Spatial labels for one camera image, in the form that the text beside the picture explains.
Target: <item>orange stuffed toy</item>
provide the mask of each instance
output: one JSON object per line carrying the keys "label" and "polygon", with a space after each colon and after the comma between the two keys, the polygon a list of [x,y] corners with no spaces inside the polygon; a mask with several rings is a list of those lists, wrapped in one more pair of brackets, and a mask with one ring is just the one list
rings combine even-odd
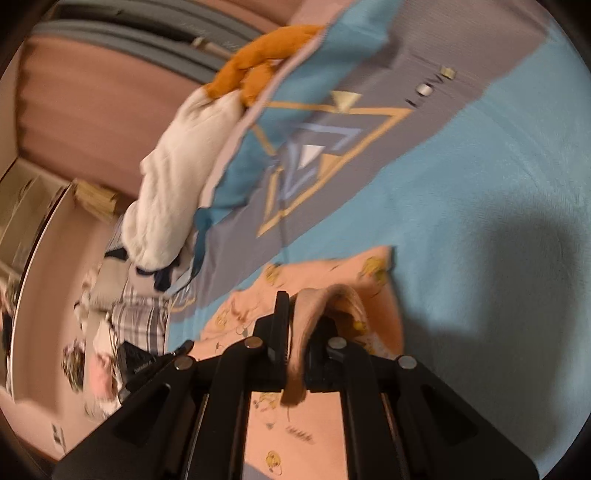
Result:
{"label": "orange stuffed toy", "polygon": [[285,60],[308,43],[324,26],[293,25],[274,30],[242,47],[204,86],[212,100],[241,86],[242,103],[249,107],[275,74],[274,60]]}

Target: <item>white towel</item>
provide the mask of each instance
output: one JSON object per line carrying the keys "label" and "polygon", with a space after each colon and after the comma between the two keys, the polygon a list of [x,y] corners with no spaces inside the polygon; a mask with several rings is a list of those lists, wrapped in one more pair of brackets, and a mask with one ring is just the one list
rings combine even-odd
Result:
{"label": "white towel", "polygon": [[181,251],[203,185],[242,114],[238,90],[212,102],[203,88],[197,89],[142,160],[139,198],[122,224],[123,245],[136,266],[160,270]]}

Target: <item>metal screw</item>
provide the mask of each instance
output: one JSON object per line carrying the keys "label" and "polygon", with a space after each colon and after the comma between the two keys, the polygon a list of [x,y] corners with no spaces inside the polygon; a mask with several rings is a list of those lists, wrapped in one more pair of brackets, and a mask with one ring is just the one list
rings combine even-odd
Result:
{"label": "metal screw", "polygon": [[260,348],[262,347],[262,340],[259,337],[248,337],[244,340],[246,348]]}
{"label": "metal screw", "polygon": [[398,365],[405,370],[412,370],[417,366],[417,361],[410,355],[403,355],[398,359]]}
{"label": "metal screw", "polygon": [[335,350],[341,350],[342,348],[345,348],[347,346],[347,340],[345,340],[343,337],[332,337],[329,340],[329,347],[335,349]]}
{"label": "metal screw", "polygon": [[193,359],[190,356],[183,355],[174,361],[174,367],[177,370],[188,370],[193,365]]}

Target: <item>pink pillowcase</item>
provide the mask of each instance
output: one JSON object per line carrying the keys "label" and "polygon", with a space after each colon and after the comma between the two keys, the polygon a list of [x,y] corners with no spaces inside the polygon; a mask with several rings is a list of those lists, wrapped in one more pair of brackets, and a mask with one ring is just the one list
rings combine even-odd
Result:
{"label": "pink pillowcase", "polygon": [[93,355],[90,357],[88,373],[92,394],[100,400],[113,400],[115,398],[113,359],[107,355]]}

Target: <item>blue blanket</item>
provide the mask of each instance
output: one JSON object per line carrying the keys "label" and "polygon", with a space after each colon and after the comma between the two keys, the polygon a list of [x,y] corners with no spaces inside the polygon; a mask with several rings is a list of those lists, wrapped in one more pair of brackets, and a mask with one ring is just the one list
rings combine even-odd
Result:
{"label": "blue blanket", "polygon": [[358,1],[196,213],[168,349],[268,261],[392,245],[407,352],[545,475],[591,411],[590,131],[591,76],[533,0]]}

